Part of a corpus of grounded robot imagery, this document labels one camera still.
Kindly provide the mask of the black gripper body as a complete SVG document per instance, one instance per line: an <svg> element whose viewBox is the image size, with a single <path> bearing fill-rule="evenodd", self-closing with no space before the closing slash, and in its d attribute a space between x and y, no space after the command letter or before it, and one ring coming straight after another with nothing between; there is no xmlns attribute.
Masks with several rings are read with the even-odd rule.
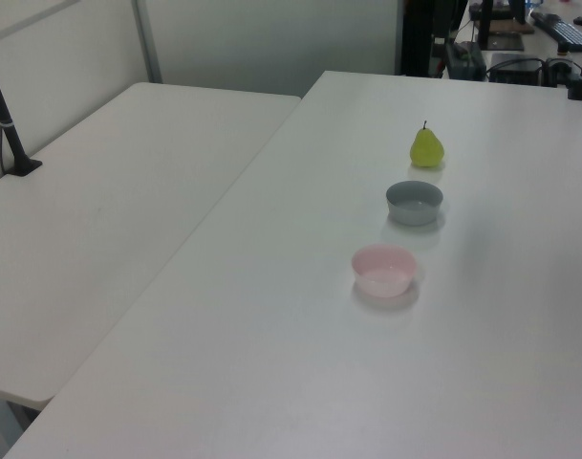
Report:
<svg viewBox="0 0 582 459"><path fill-rule="evenodd" d="M456 0L435 0L432 38L434 44L444 44L449 38L457 14Z"/></svg>

